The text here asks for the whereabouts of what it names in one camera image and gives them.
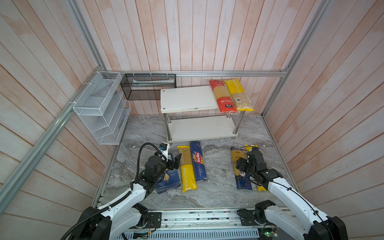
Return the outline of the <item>red spaghetti bag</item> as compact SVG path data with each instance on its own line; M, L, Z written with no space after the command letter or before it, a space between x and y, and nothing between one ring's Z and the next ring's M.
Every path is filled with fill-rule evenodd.
M220 112L226 114L237 113L237 109L225 83L221 80L210 80L209 83L215 95Z

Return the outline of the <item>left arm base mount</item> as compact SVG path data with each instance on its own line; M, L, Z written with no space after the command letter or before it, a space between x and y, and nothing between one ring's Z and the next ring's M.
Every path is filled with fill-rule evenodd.
M162 212L150 212L144 205L137 203L133 206L141 214L140 220L134 228L157 229L161 227Z

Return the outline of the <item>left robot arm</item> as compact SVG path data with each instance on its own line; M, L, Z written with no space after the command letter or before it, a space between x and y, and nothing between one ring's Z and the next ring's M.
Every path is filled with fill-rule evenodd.
M150 156L145 169L140 172L140 157L145 146L152 146L156 152ZM61 237L62 240L113 240L125 230L150 226L148 209L140 204L148 197L166 170L178 169L182 154L168 158L169 144L156 147L144 143L138 153L137 174L129 188L109 203L98 208L89 207L83 211L78 222Z

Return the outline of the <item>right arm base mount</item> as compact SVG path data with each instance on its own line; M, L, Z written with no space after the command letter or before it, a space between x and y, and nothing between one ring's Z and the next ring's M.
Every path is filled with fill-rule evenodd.
M242 226L256 226L275 224L283 213L274 202L266 200L255 204L254 210L240 209L237 214Z

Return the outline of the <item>yellow clear spaghetti bag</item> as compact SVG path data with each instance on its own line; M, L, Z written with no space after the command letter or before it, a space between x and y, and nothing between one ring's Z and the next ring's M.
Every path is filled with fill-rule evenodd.
M251 104L249 97L245 93L245 90L243 89L240 80L225 80L225 84L238 111L254 111L253 105Z

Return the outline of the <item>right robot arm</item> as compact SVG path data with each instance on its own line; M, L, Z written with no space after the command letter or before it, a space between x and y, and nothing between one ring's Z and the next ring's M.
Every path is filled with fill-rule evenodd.
M263 187L282 201L294 214L285 213L274 202L265 200L254 210L240 209L237 214L243 226L274 225L295 240L346 240L345 223L330 217L298 193L275 169L269 169L258 146L245 146L246 158L239 158L236 169L251 177L251 182Z

